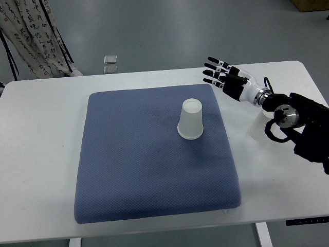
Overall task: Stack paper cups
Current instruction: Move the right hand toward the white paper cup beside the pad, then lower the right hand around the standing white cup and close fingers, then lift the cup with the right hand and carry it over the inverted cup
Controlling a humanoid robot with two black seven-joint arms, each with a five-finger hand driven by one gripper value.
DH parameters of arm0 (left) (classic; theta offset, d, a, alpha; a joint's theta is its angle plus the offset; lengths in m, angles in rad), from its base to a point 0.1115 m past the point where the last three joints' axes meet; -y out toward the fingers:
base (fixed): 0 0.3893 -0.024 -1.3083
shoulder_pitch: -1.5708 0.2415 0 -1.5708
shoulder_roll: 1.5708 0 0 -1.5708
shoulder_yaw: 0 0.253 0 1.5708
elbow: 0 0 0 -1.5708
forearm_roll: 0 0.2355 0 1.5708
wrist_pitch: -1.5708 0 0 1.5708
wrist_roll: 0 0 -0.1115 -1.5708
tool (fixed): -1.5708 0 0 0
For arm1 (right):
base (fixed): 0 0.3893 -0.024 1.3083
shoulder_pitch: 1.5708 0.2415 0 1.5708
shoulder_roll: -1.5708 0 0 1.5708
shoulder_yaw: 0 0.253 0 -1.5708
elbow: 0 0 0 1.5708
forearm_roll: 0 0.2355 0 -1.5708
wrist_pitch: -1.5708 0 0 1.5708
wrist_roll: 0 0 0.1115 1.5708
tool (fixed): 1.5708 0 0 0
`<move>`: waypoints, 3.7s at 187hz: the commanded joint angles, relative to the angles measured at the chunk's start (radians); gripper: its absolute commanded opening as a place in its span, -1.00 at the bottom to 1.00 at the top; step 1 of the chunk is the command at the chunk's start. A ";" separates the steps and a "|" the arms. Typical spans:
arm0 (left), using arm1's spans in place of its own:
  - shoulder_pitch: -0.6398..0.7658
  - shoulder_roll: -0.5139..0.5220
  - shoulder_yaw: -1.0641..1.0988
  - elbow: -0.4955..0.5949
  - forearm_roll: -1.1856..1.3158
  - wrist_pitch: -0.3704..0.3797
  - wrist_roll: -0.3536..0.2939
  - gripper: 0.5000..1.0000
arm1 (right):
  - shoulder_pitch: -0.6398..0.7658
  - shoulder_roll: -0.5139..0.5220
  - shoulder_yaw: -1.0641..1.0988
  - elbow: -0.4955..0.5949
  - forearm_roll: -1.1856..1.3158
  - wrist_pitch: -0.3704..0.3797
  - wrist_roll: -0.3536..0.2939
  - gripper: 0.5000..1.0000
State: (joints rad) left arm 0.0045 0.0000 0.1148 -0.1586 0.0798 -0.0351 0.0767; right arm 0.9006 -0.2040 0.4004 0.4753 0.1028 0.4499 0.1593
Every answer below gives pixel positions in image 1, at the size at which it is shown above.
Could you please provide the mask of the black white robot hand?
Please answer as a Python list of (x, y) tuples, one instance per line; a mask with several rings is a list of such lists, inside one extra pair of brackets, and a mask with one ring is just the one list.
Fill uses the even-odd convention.
[(270, 88), (258, 84), (250, 73), (227, 62), (208, 57), (203, 74), (203, 81), (212, 84), (236, 101), (246, 101), (256, 107), (262, 106), (265, 99), (272, 94)]

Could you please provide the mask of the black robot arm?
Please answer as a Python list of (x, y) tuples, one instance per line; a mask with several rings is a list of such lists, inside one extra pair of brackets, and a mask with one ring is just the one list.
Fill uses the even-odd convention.
[(273, 119), (265, 134), (274, 142), (295, 144), (294, 154), (323, 165), (328, 174), (328, 107), (297, 93), (271, 94), (262, 101)]

